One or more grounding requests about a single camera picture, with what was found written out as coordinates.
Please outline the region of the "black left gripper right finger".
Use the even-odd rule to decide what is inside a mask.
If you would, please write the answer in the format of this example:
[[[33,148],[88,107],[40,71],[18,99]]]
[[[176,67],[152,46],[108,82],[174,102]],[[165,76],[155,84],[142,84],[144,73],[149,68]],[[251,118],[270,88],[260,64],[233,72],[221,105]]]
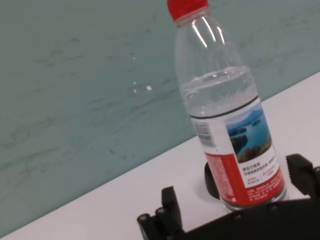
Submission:
[[[301,154],[287,155],[291,183],[303,194],[312,199],[320,198],[320,167],[313,164]]]

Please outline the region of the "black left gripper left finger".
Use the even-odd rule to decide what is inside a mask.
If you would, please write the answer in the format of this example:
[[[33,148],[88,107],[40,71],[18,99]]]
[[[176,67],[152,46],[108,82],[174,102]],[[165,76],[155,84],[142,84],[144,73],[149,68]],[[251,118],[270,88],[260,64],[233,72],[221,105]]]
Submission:
[[[162,206],[154,215],[141,214],[137,223],[144,240],[183,240],[182,216],[173,186],[161,190]]]

